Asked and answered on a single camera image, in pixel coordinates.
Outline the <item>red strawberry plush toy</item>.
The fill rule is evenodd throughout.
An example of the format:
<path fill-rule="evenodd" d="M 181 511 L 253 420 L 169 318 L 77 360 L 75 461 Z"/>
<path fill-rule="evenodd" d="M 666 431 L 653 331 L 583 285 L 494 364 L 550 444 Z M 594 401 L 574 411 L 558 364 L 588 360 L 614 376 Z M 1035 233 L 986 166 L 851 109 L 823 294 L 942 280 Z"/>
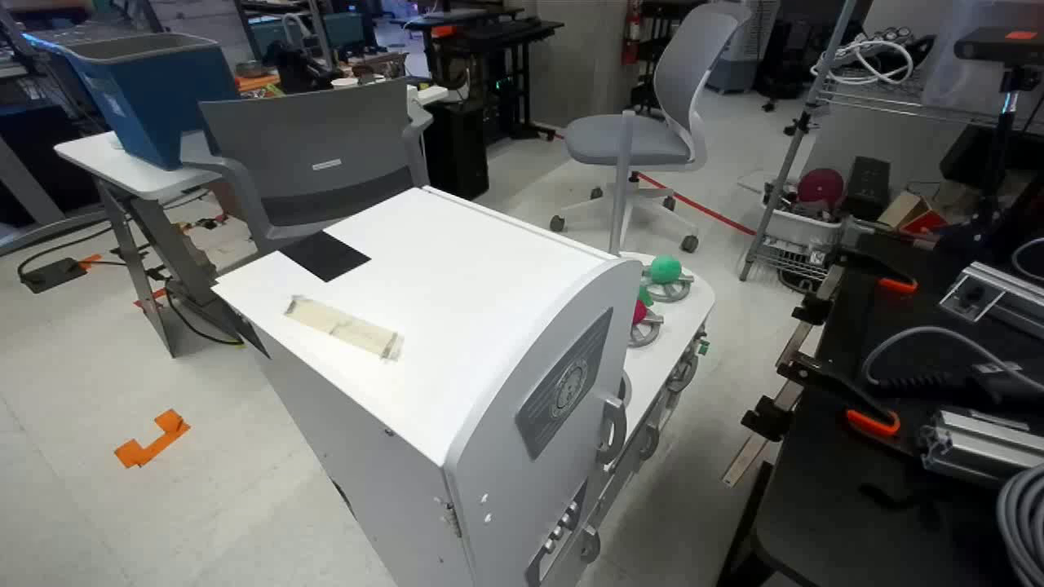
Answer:
<path fill-rule="evenodd" d="M 646 322 L 649 306 L 643 300 L 632 305 L 632 326 Z"/>

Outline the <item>white toy kitchen cabinet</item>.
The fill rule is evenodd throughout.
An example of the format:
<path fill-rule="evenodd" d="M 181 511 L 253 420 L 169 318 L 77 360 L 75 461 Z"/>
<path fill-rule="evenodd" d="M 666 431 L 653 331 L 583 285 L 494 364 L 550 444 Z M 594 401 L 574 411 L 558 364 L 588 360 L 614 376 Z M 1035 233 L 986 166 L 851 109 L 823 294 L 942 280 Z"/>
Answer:
<path fill-rule="evenodd" d="M 574 587 L 600 526 L 697 373 L 714 289 L 638 298 L 638 250 L 600 250 L 439 189 L 326 235 L 365 264 L 320 280 L 283 250 L 216 294 L 397 587 Z M 288 321 L 292 298 L 402 336 L 378 360 Z M 632 305 L 649 306 L 632 326 Z"/>

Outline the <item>green octopus plush toy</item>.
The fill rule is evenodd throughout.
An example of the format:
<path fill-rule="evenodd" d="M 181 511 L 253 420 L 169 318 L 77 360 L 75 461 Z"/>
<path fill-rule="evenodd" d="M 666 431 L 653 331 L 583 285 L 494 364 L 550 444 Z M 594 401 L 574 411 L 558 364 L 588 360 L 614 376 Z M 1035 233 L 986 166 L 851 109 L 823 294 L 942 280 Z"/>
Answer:
<path fill-rule="evenodd" d="M 643 285 L 638 285 L 638 298 L 646 305 L 676 305 L 684 300 L 693 294 L 695 279 L 682 270 L 682 260 L 672 255 L 657 255 L 646 268 L 643 268 Z"/>

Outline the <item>clear tape strip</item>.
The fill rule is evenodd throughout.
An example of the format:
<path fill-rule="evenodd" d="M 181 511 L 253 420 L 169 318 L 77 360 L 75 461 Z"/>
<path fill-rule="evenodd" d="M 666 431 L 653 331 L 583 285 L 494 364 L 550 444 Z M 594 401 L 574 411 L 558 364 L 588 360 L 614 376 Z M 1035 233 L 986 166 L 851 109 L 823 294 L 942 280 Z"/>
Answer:
<path fill-rule="evenodd" d="M 350 344 L 362 351 L 371 351 L 378 360 L 397 360 L 402 356 L 402 336 L 396 331 L 375 326 L 362 318 L 343 314 L 330 305 L 292 298 L 283 310 L 288 321 L 296 321 L 301 326 L 310 326 L 317 332 L 326 332 L 340 344 Z"/>

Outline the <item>grey mesh office chair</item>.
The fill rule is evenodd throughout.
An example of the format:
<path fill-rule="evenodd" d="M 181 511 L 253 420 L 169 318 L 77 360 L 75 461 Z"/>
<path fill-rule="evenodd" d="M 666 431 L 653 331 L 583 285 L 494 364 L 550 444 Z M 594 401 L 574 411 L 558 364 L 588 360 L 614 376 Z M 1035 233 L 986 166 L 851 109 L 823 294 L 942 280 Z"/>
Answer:
<path fill-rule="evenodd" d="M 588 166 L 614 166 L 618 200 L 631 200 L 638 166 L 705 166 L 709 141 L 697 95 L 712 78 L 714 60 L 747 21 L 750 9 L 740 5 L 701 5 L 688 9 L 653 73 L 659 113 L 578 119 L 565 129 L 566 154 Z"/>

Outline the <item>black square patch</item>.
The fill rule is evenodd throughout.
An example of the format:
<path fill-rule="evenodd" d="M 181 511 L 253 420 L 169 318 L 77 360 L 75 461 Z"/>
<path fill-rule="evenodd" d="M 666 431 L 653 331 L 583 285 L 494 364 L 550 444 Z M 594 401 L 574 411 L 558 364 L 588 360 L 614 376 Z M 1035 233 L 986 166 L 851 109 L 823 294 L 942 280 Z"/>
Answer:
<path fill-rule="evenodd" d="M 320 280 L 335 280 L 365 264 L 362 250 L 326 233 L 283 244 L 283 255 Z"/>

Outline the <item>black background desk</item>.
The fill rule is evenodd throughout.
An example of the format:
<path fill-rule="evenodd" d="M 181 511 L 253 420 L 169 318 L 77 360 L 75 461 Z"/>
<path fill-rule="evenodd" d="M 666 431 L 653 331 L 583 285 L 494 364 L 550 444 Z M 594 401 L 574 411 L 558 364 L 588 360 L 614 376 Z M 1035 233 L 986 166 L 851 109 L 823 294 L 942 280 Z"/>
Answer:
<path fill-rule="evenodd" d="M 531 119 L 531 47 L 558 33 L 556 21 L 524 18 L 520 7 L 439 7 L 410 18 L 408 30 L 425 39 L 434 83 L 447 86 L 452 67 L 466 68 L 488 141 L 556 137 Z"/>

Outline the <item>grey plastic chair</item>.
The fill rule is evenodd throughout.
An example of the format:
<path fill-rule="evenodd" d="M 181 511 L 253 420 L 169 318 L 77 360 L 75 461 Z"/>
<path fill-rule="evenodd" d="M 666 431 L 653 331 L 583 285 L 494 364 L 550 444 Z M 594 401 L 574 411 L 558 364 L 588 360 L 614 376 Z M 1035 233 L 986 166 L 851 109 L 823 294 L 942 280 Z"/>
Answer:
<path fill-rule="evenodd" d="M 260 250 L 427 182 L 402 78 L 198 106 L 185 166 L 216 171 Z"/>

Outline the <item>white bin with toys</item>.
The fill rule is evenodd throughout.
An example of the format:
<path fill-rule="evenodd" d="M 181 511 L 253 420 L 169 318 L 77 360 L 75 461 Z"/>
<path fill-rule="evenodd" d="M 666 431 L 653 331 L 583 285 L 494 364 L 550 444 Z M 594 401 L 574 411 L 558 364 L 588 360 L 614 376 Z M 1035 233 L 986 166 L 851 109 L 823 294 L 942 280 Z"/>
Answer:
<path fill-rule="evenodd" d="M 820 166 L 797 182 L 784 182 L 764 244 L 797 260 L 823 264 L 835 244 L 857 235 L 843 203 L 845 180 L 835 171 Z"/>

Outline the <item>white side table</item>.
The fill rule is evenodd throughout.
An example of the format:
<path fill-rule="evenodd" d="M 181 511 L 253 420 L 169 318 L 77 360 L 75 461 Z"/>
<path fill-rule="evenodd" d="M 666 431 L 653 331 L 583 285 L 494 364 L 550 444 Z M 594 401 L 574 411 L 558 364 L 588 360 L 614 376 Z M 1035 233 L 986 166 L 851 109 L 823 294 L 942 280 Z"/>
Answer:
<path fill-rule="evenodd" d="M 165 351 L 180 356 L 185 336 L 236 346 L 233 314 L 213 294 L 216 264 L 165 217 L 180 195 L 216 182 L 216 172 L 146 164 L 128 154 L 115 130 L 61 141 L 56 154 L 96 180 L 118 255 L 135 285 L 135 306 L 146 318 Z"/>

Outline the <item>orange floor tape marker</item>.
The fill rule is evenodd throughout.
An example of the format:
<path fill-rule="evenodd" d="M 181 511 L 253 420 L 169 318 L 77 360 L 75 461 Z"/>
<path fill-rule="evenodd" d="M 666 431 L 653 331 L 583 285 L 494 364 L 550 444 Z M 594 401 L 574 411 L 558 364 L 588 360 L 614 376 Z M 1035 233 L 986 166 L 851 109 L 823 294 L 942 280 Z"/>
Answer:
<path fill-rule="evenodd" d="M 115 449 L 115 457 L 118 457 L 118 463 L 122 463 L 123 470 L 136 470 L 136 468 L 152 463 L 165 448 L 174 448 L 174 444 L 188 431 L 188 420 L 185 420 L 180 411 L 174 411 L 174 407 L 159 411 L 159 413 L 152 419 L 152 423 L 156 423 L 156 435 L 152 435 L 146 444 L 139 444 L 139 440 L 123 440 L 123 444 Z"/>

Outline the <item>black workbench with clamps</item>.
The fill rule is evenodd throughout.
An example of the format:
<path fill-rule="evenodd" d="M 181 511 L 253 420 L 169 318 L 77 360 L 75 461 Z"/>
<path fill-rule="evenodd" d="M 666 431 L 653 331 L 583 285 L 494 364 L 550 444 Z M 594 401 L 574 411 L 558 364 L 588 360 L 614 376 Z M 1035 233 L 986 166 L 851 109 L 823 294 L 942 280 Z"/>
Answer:
<path fill-rule="evenodd" d="M 963 326 L 937 300 L 952 255 L 904 235 L 857 235 L 843 270 L 804 401 L 787 413 L 780 457 L 756 474 L 714 587 L 1017 587 L 994 522 L 994 491 L 930 474 L 917 457 L 930 411 L 952 406 L 941 373 L 976 356 L 942 336 L 914 336 L 877 362 L 904 383 L 880 391 L 861 360 L 906 326 L 952 326 L 1003 360 L 1039 370 L 1044 344 L 1007 326 Z"/>

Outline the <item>blue storage bin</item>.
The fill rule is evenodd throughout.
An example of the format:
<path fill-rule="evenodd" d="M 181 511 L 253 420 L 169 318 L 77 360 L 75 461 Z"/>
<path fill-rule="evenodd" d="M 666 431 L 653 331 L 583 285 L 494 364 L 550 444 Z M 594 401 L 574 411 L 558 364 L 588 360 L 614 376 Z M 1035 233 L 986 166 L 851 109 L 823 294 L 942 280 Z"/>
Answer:
<path fill-rule="evenodd" d="M 225 51 L 181 33 L 131 33 L 115 39 L 41 39 L 89 88 L 122 148 L 152 166 L 180 164 L 180 141 L 206 129 L 198 106 L 236 98 Z"/>

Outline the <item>black power brick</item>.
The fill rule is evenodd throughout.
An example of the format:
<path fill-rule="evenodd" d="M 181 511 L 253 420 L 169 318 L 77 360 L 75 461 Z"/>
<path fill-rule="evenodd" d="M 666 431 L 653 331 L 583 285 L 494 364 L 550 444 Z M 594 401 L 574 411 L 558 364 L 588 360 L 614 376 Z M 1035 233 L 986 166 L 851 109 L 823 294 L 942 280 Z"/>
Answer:
<path fill-rule="evenodd" d="M 59 285 L 67 285 L 75 279 L 80 279 L 86 268 L 71 257 L 61 257 L 61 260 L 49 260 L 41 268 L 34 268 L 34 270 L 24 270 L 21 280 L 34 289 L 34 294 L 41 294 L 41 289 L 52 289 Z"/>

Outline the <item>silver aluminium extrusion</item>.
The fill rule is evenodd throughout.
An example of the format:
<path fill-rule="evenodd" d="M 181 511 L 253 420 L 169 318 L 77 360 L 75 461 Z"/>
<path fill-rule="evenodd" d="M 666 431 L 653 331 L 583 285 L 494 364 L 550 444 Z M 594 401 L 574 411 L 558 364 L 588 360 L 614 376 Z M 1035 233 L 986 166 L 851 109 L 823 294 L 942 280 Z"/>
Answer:
<path fill-rule="evenodd" d="M 1032 423 L 986 411 L 934 411 L 917 448 L 925 470 L 976 484 L 1005 484 L 1044 468 L 1044 436 Z"/>

